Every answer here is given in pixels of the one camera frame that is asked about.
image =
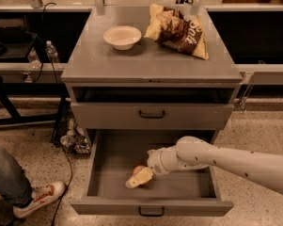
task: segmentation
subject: white bowl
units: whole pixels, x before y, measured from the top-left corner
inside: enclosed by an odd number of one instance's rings
[[[105,31],[103,39],[118,50],[128,50],[141,39],[141,32],[132,26],[115,26]]]

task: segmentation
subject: chip bag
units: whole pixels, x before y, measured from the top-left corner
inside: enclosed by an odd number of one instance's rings
[[[149,7],[150,24],[145,38],[181,53],[208,59],[205,33],[199,17],[186,20],[178,9],[152,4]]]

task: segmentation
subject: drawer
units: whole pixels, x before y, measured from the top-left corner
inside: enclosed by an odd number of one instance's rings
[[[97,131],[86,192],[71,206],[91,215],[223,216],[233,203],[221,201],[212,168],[175,171],[134,189],[125,186],[134,167],[146,165],[147,150],[172,146],[187,135],[205,137],[205,132]]]
[[[233,105],[72,103],[77,123],[93,129],[223,129]]]

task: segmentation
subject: plastic bottle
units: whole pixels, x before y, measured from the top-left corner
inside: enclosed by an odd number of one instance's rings
[[[35,70],[39,70],[40,68],[40,61],[39,61],[39,57],[37,54],[37,51],[35,50],[35,48],[32,48],[28,54],[28,60],[30,62],[30,64],[32,65],[32,68]]]
[[[46,41],[46,51],[48,54],[48,58],[54,64],[54,66],[60,68],[61,65],[60,65],[58,52],[50,40]]]

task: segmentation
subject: person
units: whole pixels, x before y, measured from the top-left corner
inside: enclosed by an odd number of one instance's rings
[[[27,218],[57,200],[65,189],[61,181],[33,188],[16,159],[0,146],[0,195],[13,205],[15,218]]]

